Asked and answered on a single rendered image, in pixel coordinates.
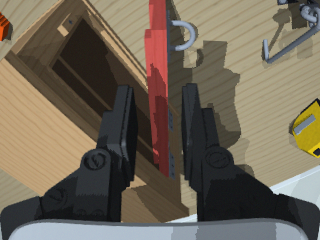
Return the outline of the dark brown wooden cabinet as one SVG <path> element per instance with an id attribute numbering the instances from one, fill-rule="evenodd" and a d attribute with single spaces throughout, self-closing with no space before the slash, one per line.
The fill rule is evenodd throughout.
<path id="1" fill-rule="evenodd" d="M 192 46 L 196 32 L 188 22 L 170 20 L 165 0 L 149 0 L 149 19 L 147 71 L 89 0 L 58 0 L 15 40 L 0 60 L 3 171 L 43 196 L 96 149 L 104 111 L 114 108 L 118 85 L 129 85 L 138 138 L 121 222 L 189 217 L 181 201 L 179 111 L 168 99 L 167 63 L 170 51 Z M 188 42 L 170 45 L 170 26 L 187 28 Z"/>

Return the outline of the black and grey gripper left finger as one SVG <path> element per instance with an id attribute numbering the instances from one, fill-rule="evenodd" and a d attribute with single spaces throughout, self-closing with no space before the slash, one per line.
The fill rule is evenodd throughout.
<path id="1" fill-rule="evenodd" d="M 122 192 L 134 181 L 137 138 L 134 89 L 118 85 L 113 110 L 103 113 L 96 149 L 87 151 L 80 168 L 44 196 L 5 207 L 0 214 L 2 240 L 34 220 L 121 222 Z"/>

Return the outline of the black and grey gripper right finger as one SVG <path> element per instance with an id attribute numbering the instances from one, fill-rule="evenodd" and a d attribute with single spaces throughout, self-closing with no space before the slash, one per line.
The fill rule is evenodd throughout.
<path id="1" fill-rule="evenodd" d="M 309 240 L 318 239 L 315 204 L 274 194 L 220 147 L 213 109 L 201 111 L 197 83 L 182 86 L 181 132 L 184 179 L 197 192 L 197 221 L 275 218 L 298 225 Z"/>

